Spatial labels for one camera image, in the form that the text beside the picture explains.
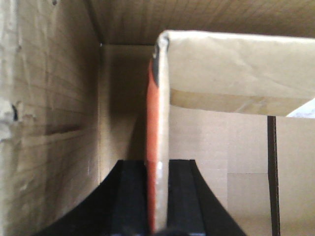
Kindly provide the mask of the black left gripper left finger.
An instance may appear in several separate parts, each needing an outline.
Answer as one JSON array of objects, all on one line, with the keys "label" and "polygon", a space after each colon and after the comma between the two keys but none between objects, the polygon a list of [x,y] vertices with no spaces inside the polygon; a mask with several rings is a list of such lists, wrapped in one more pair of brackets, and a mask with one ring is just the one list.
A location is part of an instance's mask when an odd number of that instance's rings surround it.
[{"label": "black left gripper left finger", "polygon": [[147,236],[146,169],[141,160],[119,160],[77,207],[38,236]]}]

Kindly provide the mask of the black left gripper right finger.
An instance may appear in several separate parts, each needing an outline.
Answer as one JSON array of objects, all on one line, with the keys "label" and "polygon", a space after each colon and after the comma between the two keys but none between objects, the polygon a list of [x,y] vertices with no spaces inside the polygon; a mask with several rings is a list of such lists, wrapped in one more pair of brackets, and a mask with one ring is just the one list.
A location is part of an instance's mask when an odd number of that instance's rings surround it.
[{"label": "black left gripper right finger", "polygon": [[194,160],[170,160],[168,236],[244,236]]}]

